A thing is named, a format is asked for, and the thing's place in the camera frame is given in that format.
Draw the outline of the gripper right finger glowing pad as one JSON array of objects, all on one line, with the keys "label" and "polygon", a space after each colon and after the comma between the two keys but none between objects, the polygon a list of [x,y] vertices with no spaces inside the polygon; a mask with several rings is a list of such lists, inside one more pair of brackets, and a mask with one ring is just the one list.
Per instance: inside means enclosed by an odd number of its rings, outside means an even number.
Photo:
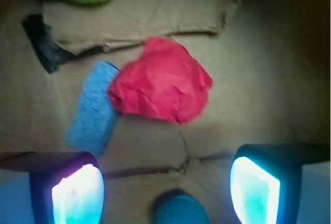
[{"label": "gripper right finger glowing pad", "polygon": [[245,144],[230,192],[241,223],[330,223],[330,147]]}]

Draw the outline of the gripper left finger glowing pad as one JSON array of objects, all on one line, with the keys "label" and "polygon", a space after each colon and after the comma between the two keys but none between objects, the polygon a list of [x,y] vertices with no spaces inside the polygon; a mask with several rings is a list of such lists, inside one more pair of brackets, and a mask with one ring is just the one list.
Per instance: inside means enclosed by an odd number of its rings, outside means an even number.
[{"label": "gripper left finger glowing pad", "polygon": [[90,153],[1,153],[1,223],[100,223],[104,198]]}]

